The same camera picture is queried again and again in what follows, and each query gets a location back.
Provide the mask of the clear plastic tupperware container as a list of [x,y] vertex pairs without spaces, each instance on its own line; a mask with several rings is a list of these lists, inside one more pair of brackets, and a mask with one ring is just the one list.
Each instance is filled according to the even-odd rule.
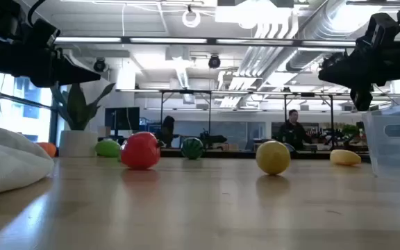
[[366,112],[362,122],[374,173],[400,179],[400,106]]

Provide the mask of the red toy apple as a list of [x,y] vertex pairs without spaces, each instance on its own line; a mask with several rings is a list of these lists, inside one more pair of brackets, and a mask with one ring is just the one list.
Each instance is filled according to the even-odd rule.
[[121,150],[120,159],[130,169],[149,169],[160,160],[159,141],[150,132],[133,134]]

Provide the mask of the black bar with light strips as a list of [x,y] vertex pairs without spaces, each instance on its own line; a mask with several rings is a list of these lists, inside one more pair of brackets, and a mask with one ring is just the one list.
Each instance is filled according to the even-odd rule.
[[197,37],[58,37],[56,44],[179,44],[208,46],[249,47],[306,47],[306,48],[354,48],[354,40],[296,40],[258,38],[197,38]]

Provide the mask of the dark green toy watermelon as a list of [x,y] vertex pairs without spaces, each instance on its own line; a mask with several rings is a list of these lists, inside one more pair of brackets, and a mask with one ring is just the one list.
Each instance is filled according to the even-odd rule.
[[203,143],[196,137],[184,139],[181,145],[182,155],[189,160],[196,160],[203,155]]

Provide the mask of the yellow toy banana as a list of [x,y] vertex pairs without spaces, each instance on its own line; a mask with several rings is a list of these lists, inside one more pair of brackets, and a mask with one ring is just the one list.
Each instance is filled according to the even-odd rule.
[[358,154],[352,151],[334,149],[330,153],[330,161],[336,165],[353,166],[360,164],[362,159]]

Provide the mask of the black aluminium table frame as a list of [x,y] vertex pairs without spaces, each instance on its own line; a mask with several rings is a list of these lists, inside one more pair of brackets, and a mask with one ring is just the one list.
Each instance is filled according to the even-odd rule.
[[[291,159],[300,160],[329,160],[330,151],[300,151],[293,153]],[[166,158],[182,158],[183,154],[180,149],[162,149],[160,155]],[[256,153],[252,151],[204,151],[202,158],[230,158],[230,159],[255,159]]]

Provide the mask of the person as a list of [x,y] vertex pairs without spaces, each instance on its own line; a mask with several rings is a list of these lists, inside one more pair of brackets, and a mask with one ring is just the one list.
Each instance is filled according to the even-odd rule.
[[155,133],[157,140],[159,140],[161,144],[165,145],[166,148],[172,147],[172,141],[176,137],[174,135],[174,124],[175,119],[168,115],[164,118],[160,129]]
[[304,149],[304,142],[311,144],[312,139],[307,134],[304,127],[298,122],[298,118],[298,111],[295,109],[290,110],[288,113],[288,119],[279,128],[276,139],[279,142],[291,145],[296,150],[302,150]]

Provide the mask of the orange toy fruit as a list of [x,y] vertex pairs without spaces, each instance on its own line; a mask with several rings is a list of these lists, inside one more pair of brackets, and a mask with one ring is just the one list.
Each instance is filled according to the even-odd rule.
[[51,158],[56,157],[57,148],[55,144],[50,142],[38,142],[37,143]]

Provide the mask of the beige plaid cloth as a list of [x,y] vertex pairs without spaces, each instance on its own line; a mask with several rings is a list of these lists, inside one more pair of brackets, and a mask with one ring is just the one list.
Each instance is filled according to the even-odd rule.
[[0,192],[31,185],[46,177],[54,161],[25,136],[0,128]]

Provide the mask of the background green plant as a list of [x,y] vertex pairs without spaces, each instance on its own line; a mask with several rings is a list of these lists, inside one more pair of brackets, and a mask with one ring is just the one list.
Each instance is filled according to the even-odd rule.
[[353,124],[343,123],[340,127],[340,137],[344,140],[354,138],[359,134],[359,128]]

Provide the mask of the yellow toy lemon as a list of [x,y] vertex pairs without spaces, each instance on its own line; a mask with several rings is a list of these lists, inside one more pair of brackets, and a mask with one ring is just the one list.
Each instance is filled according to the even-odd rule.
[[290,162],[290,151],[281,142],[264,142],[256,151],[257,166],[269,175],[283,173],[290,166]]

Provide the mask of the green plant in white pot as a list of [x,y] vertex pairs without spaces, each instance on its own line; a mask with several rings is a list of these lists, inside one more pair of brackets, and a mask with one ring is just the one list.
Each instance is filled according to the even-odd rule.
[[61,92],[58,85],[51,88],[53,100],[57,103],[58,114],[67,122],[69,130],[60,132],[58,146],[62,158],[89,158],[97,155],[95,146],[98,135],[87,131],[86,126],[96,116],[100,108],[99,102],[109,95],[115,84],[110,83],[91,103],[87,103],[81,85],[72,84],[69,92]]

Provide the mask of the dark computer monitor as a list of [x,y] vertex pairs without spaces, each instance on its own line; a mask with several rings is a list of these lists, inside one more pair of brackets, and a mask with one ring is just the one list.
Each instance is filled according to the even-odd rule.
[[139,125],[139,107],[105,109],[105,126],[112,130],[138,130]]

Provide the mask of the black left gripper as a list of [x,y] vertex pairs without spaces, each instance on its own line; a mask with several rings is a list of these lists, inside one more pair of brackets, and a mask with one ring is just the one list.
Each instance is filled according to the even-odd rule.
[[37,87],[49,88],[57,83],[87,83],[101,78],[100,74],[76,65],[61,48],[39,48],[25,44],[21,48],[21,76],[30,78]]

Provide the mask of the background black workstation frame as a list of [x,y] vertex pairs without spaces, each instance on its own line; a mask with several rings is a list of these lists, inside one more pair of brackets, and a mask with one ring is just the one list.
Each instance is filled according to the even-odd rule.
[[163,117],[163,109],[164,109],[164,103],[166,100],[170,99],[173,94],[178,93],[178,94],[190,94],[190,95],[195,95],[195,94],[208,94],[209,99],[206,100],[208,103],[208,108],[206,109],[208,111],[208,130],[210,131],[211,125],[210,125],[210,120],[211,120],[211,101],[212,101],[212,91],[211,90],[190,90],[187,88],[183,89],[178,89],[178,90],[160,90],[161,93],[161,99],[160,99],[160,126],[162,125],[162,122],[164,120]]
[[316,93],[316,92],[282,92],[281,95],[283,96],[283,109],[284,109],[284,118],[285,122],[289,119],[289,115],[287,114],[288,111],[288,104],[287,97],[293,96],[293,99],[297,97],[301,97],[304,99],[311,99],[314,97],[319,97],[327,106],[330,107],[330,114],[331,114],[331,130],[334,131],[334,107],[333,107],[333,95],[332,94],[324,94],[324,93]]

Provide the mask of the light green toy lime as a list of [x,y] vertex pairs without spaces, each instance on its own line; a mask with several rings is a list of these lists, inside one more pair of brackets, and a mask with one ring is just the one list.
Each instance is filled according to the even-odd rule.
[[120,145],[114,140],[105,139],[97,142],[95,151],[98,156],[117,158],[120,155]]

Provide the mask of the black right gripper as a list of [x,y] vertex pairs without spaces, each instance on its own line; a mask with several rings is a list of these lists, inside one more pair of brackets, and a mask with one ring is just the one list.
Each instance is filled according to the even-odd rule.
[[354,106],[359,111],[369,109],[371,85],[383,86],[400,79],[400,42],[368,49],[356,47],[347,62],[323,65],[318,77],[322,81],[348,87]]

